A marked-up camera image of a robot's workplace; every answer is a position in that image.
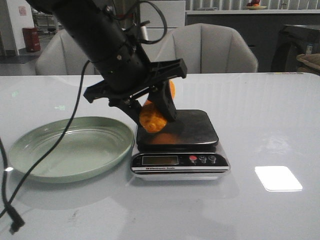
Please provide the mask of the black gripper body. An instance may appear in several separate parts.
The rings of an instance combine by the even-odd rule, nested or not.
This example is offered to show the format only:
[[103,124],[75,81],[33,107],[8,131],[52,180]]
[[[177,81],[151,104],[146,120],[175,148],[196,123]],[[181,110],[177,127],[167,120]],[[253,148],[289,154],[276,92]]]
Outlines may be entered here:
[[89,103],[108,98],[110,106],[118,107],[120,100],[137,100],[155,85],[187,75],[182,59],[150,62],[140,44],[127,37],[83,37],[82,50],[103,78],[85,90]]

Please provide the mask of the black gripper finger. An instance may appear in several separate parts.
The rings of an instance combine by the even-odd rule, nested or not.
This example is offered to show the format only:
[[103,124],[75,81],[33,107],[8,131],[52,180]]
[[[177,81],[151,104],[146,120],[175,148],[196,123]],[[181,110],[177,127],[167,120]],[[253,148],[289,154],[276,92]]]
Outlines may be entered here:
[[177,110],[171,94],[170,81],[156,84],[149,92],[148,98],[168,122],[174,122]]
[[132,98],[121,99],[118,102],[117,107],[126,113],[137,124],[137,126],[141,126],[140,112],[142,110],[142,106],[138,100]]

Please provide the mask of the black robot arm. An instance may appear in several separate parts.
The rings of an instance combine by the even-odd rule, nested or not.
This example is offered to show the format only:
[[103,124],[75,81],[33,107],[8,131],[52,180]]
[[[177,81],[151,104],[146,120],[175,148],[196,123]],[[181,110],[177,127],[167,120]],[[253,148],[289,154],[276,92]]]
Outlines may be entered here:
[[182,59],[150,61],[142,47],[145,40],[140,38],[140,28],[122,30],[113,13],[91,0],[31,0],[29,4],[56,16],[101,74],[103,80],[84,92],[88,102],[108,98],[111,107],[138,123],[142,110],[138,98],[147,95],[167,121],[176,119],[169,79],[186,77]]

